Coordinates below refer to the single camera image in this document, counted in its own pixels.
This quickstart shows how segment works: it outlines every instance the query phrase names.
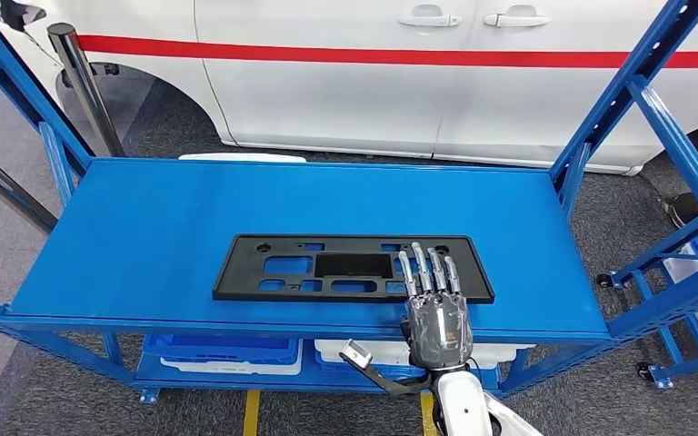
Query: lower shelf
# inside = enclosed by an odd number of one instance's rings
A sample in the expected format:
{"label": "lower shelf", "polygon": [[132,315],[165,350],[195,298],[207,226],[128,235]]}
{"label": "lower shelf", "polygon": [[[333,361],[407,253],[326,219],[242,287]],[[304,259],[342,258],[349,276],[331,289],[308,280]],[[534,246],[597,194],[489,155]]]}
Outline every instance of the lower shelf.
{"label": "lower shelf", "polygon": [[[484,389],[498,395],[497,370],[475,372]],[[143,355],[135,373],[135,387],[260,389],[264,391],[382,392],[359,372],[326,372],[314,358],[314,342],[304,341],[298,375],[213,374],[180,372],[159,358]]]}

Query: gray carpet floor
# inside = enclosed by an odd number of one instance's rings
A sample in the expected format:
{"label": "gray carpet floor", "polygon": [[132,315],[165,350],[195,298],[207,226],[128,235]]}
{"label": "gray carpet floor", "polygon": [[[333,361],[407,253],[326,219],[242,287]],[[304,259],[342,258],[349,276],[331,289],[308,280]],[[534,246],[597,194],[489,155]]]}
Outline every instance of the gray carpet floor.
{"label": "gray carpet floor", "polygon": [[[693,140],[698,145],[698,134]],[[243,151],[223,146],[199,108],[158,81],[123,143],[128,154],[135,156]],[[298,154],[310,161],[425,164],[361,155]],[[683,191],[683,181],[664,156],[637,177],[587,174],[572,228],[588,273],[618,267],[670,232],[673,227],[660,200]],[[620,232],[615,231],[615,220]],[[609,319],[636,304],[629,291],[594,291]],[[682,347],[694,355],[683,328],[674,332]],[[73,338],[99,348],[94,336]],[[122,339],[130,364],[139,349],[138,339]],[[538,347],[534,354],[539,357],[549,351]],[[506,402],[546,435],[698,434],[698,376],[659,391],[635,375],[633,365],[641,360],[667,362],[656,338],[629,344]],[[155,406],[143,406],[137,400],[133,391],[18,345],[0,379],[0,434],[242,433],[244,393],[240,391],[163,391]],[[261,435],[282,436],[415,435],[421,434],[421,415],[416,398],[263,392],[258,429]]]}

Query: robotic hand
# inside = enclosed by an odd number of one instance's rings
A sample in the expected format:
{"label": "robotic hand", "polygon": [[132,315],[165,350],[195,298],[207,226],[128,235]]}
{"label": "robotic hand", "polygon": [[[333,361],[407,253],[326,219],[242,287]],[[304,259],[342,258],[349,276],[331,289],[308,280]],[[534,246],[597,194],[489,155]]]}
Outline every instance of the robotic hand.
{"label": "robotic hand", "polygon": [[[410,363],[424,375],[392,381],[371,365],[373,356],[359,343],[349,341],[340,355],[365,377],[392,395],[429,389],[434,394],[433,421],[443,436],[542,436],[528,422],[501,404],[469,370],[472,355],[472,326],[467,301],[454,260],[412,243],[419,280],[414,277],[406,252],[398,257],[403,267],[408,316],[401,321],[403,337],[411,349]],[[494,433],[492,423],[500,430]]]}

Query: rectangular hole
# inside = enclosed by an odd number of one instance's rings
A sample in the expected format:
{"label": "rectangular hole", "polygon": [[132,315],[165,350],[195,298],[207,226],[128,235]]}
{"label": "rectangular hole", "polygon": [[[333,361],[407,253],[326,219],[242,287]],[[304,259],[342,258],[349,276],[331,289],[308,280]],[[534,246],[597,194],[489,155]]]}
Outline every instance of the rectangular hole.
{"label": "rectangular hole", "polygon": [[400,251],[401,248],[402,248],[402,245],[399,243],[382,243],[381,244],[381,251],[382,252],[397,253]]}
{"label": "rectangular hole", "polygon": [[368,280],[336,280],[330,286],[335,292],[375,292],[375,282]]}
{"label": "rectangular hole", "polygon": [[406,293],[405,283],[403,282],[387,282],[386,283],[386,293]]}
{"label": "rectangular hole", "polygon": [[281,291],[284,289],[284,280],[263,280],[258,283],[258,291]]}
{"label": "rectangular hole", "polygon": [[202,359],[219,359],[222,361],[235,361],[239,359],[239,356],[233,356],[231,354],[197,354],[196,357]]}
{"label": "rectangular hole", "polygon": [[[411,263],[411,273],[418,274],[419,273],[419,264],[416,262],[416,260],[413,258],[408,258],[408,261]],[[429,269],[429,271],[431,271],[432,270],[432,261],[427,259],[426,266]],[[403,265],[400,263],[400,259],[397,259],[397,258],[394,259],[394,272],[398,273],[398,274],[403,273]]]}
{"label": "rectangular hole", "polygon": [[322,280],[304,280],[301,282],[301,291],[320,292],[323,289]]}
{"label": "rectangular hole", "polygon": [[307,274],[312,271],[312,258],[307,256],[272,256],[264,262],[266,274]]}
{"label": "rectangular hole", "polygon": [[389,254],[319,253],[314,277],[392,278]]}
{"label": "rectangular hole", "polygon": [[304,243],[304,250],[321,252],[324,250],[324,243]]}

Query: blue shelf frame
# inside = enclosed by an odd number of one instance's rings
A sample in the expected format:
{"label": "blue shelf frame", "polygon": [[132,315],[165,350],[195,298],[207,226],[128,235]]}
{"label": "blue shelf frame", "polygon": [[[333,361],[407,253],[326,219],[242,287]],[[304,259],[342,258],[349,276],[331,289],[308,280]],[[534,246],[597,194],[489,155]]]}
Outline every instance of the blue shelf frame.
{"label": "blue shelf frame", "polygon": [[[698,0],[669,0],[613,80],[606,86],[569,144],[563,149],[550,169],[549,176],[564,218],[568,219],[571,216],[576,194],[583,180],[585,164],[633,103],[636,103],[646,117],[698,200],[698,153],[650,86],[651,80],[697,23]],[[1,35],[0,88],[41,134],[58,194],[63,205],[68,204],[75,194],[71,172],[73,171],[84,180],[92,162],[100,158],[95,158],[89,147],[68,123],[44,89],[37,84],[35,78],[27,71],[25,65]],[[566,336],[554,332],[546,336],[544,334],[522,336],[517,332],[477,334],[475,338],[478,340],[520,342],[527,339],[533,341],[532,343],[553,342],[564,345],[560,351],[533,364],[526,362],[527,351],[518,352],[509,373],[503,380],[498,371],[480,373],[485,386],[498,395],[509,395],[534,386],[649,333],[659,332],[663,337],[667,336],[669,334],[667,327],[671,323],[683,319],[689,320],[689,317],[698,311],[698,272],[682,282],[668,285],[656,295],[650,295],[651,291],[648,290],[644,277],[647,272],[660,268],[662,259],[673,256],[682,245],[697,235],[698,218],[658,242],[622,269],[611,272],[615,287],[624,287],[632,281],[642,293],[644,300],[628,312],[606,323],[603,334],[589,336],[579,341],[573,335]],[[237,326],[225,333],[260,334],[264,329],[265,326],[251,326],[248,331],[244,331],[242,327]],[[97,356],[66,340],[54,332],[58,330],[100,332],[103,335],[107,357]],[[212,380],[187,380],[181,374],[171,374],[169,369],[154,366],[148,359],[143,360],[135,372],[130,372],[123,366],[116,339],[119,332],[193,334],[218,332],[214,326],[203,326],[200,322],[161,320],[128,323],[116,319],[66,318],[62,313],[55,317],[36,316],[16,319],[14,315],[10,315],[8,305],[0,304],[0,332],[114,382],[142,390],[141,400],[146,403],[154,402],[155,396],[162,387],[234,389],[266,385],[252,378],[249,382],[233,381],[232,377],[225,378],[217,374]],[[336,332],[321,332],[319,328],[314,327],[308,335],[318,337],[323,333],[336,334]],[[368,329],[366,333],[364,336],[366,339],[394,336],[394,332],[384,329]],[[310,391],[317,384],[315,380],[327,379],[325,374],[320,373],[317,368],[306,366],[311,369],[303,374],[302,381],[293,382],[294,379],[290,381],[283,379],[281,383],[275,384],[284,386],[285,389]],[[670,376],[693,372],[698,372],[698,360],[679,362],[667,369],[657,368],[654,376],[664,380]],[[354,387],[358,391],[366,391],[368,388],[368,386]],[[340,383],[336,385],[327,383],[320,384],[318,390],[353,389],[352,386]]]}
{"label": "blue shelf frame", "polygon": [[[690,256],[679,253],[665,253],[662,255],[662,257],[698,260],[697,255]],[[662,273],[665,282],[674,282],[673,277],[667,270],[667,267],[664,263],[658,263],[657,269],[659,269],[660,273]],[[638,293],[643,301],[647,301],[654,297],[651,288],[649,287],[648,283],[642,275],[634,274],[633,283],[635,284],[635,287],[637,288]],[[696,316],[694,316],[693,314],[686,315],[683,317],[682,321],[676,323],[685,323],[686,327],[689,330],[689,333],[692,335],[692,338],[694,339],[694,342],[696,343],[698,348],[698,321]],[[671,380],[671,378],[680,377],[688,374],[694,374],[698,372],[698,357],[691,360],[684,359],[681,350],[678,348],[678,343],[676,342],[675,338],[673,337],[673,334],[670,331],[670,326],[664,325],[660,327],[659,333],[660,339],[662,340],[665,346],[665,350],[667,351],[667,354],[670,357],[671,364],[666,367],[662,365],[650,365],[648,370],[649,373],[652,375],[654,384],[658,388],[670,389],[673,387],[673,381]]]}

